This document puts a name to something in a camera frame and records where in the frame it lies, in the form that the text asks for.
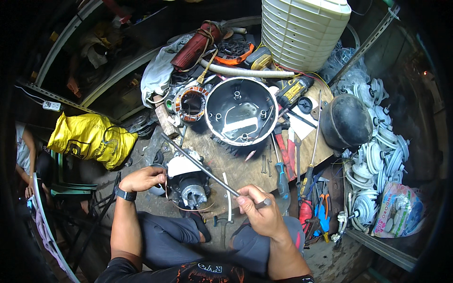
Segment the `black watch strap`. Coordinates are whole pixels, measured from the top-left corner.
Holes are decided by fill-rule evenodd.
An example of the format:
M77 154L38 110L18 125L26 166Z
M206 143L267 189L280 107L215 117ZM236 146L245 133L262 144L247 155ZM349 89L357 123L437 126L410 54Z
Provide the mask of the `black watch strap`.
M124 198L127 201L134 201L135 198L137 197L137 192L125 192L120 188L117 188L116 195L118 197Z

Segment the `extension cord outlet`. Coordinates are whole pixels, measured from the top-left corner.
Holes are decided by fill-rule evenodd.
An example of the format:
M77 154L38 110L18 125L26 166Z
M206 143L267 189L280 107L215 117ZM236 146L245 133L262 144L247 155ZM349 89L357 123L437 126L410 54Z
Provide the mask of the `extension cord outlet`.
M43 102L43 109L51 110L51 111L55 111L55 112L60 112L61 103L59 103L59 102L51 102L51 101L44 101Z

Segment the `white plastic tube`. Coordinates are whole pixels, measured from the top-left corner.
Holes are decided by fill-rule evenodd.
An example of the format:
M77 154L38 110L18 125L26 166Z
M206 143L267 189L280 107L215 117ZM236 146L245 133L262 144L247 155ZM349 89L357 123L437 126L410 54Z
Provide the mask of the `white plastic tube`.
M206 68L208 61L201 59L200 65ZM228 68L211 64L208 68L210 71L237 77L293 77L294 72L286 71L253 71L242 68Z

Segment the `wrench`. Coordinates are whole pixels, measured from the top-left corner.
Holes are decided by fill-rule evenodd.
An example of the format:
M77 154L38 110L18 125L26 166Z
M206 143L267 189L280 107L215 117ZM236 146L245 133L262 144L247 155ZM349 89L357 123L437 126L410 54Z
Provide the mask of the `wrench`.
M297 135L294 136L294 144L296 145L296 157L297 157L297 182L296 187L300 191L300 145L302 141Z

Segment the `pliers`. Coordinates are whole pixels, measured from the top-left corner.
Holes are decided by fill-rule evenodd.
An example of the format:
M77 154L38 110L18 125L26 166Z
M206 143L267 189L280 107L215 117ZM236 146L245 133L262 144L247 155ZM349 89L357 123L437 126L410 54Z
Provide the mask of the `pliers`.
M319 210L321 209L321 205L323 204L324 199L326 200L325 212L326 212L326 220L327 220L327 212L329 211L330 195L329 195L329 188L327 187L326 182L324 182L324 185L323 185L323 193L319 196L318 215L319 215Z

